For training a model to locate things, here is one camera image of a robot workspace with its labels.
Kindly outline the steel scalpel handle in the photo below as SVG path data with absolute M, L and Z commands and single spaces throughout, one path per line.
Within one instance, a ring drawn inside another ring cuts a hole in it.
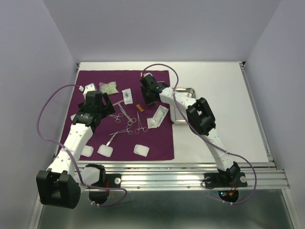
M 118 132 L 115 132 L 113 134 L 111 134 L 111 138 L 109 139 L 109 141 L 107 142 L 106 146 L 109 146 L 110 143 L 112 142 L 112 140 L 115 138 L 115 136 L 118 134 Z

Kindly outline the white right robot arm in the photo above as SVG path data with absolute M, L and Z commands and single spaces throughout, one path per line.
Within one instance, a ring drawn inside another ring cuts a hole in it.
M 165 83 L 158 83 L 150 74 L 141 77 L 141 92 L 147 104 L 159 101 L 174 106 L 185 119 L 190 129 L 203 138 L 212 154 L 218 172 L 208 175 L 207 185 L 229 187 L 238 182 L 240 168 L 224 150 L 216 131 L 215 116 L 204 98 L 194 99 Z

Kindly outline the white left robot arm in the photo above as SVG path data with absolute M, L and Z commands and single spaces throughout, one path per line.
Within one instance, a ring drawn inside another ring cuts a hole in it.
M 93 185 L 101 188 L 106 183 L 104 166 L 88 164 L 79 170 L 77 162 L 84 147 L 100 125 L 101 120 L 115 113 L 108 94 L 88 91 L 85 101 L 73 118 L 70 131 L 60 151 L 47 170 L 39 171 L 36 182 L 40 201 L 44 205 L 75 208 L 81 192 Z

